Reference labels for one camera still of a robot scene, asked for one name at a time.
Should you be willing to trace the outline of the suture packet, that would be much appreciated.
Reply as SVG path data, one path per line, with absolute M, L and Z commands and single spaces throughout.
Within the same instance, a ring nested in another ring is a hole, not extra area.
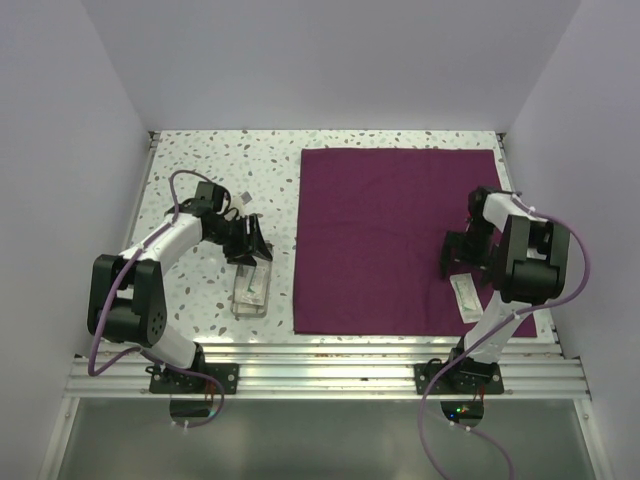
M 478 296 L 473 277 L 470 273 L 449 277 L 462 321 L 465 324 L 478 322 L 484 309 Z
M 236 271 L 234 294 L 237 302 L 263 306 L 268 286 L 268 268 L 240 265 Z

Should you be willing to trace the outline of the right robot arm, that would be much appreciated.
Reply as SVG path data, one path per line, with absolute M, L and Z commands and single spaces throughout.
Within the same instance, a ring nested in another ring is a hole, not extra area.
M 478 187 L 468 196 L 466 230 L 446 233 L 440 273 L 452 264 L 481 273 L 492 297 L 475 326 L 451 349 L 447 361 L 430 374 L 439 394 L 502 393 L 502 351 L 536 307 L 558 298 L 565 286 L 570 231 L 538 217 L 515 192 Z

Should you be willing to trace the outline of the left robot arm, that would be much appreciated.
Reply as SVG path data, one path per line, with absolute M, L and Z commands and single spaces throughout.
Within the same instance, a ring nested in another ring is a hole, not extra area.
M 218 245 L 231 265 L 256 267 L 273 255 L 255 213 L 243 214 L 230 192 L 202 180 L 195 194 L 180 202 L 172 197 L 159 227 L 117 255 L 96 258 L 88 302 L 87 328 L 94 337 L 88 373 L 98 376 L 100 341 L 129 344 L 130 351 L 173 370 L 185 392 L 201 390 L 208 379 L 201 346 L 169 325 L 164 276 L 189 250 L 202 242 Z

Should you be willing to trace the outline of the purple surgical cloth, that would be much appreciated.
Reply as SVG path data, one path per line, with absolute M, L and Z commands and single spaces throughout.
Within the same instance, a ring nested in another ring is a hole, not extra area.
M 500 184 L 492 150 L 306 149 L 293 286 L 298 334 L 466 333 L 439 272 L 468 195 Z

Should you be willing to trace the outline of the metal instrument tray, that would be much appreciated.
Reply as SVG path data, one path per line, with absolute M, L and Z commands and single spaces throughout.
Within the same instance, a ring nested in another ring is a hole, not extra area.
M 237 266 L 231 303 L 231 312 L 236 320 L 266 316 L 272 265 L 271 261 L 257 259 L 255 266 Z

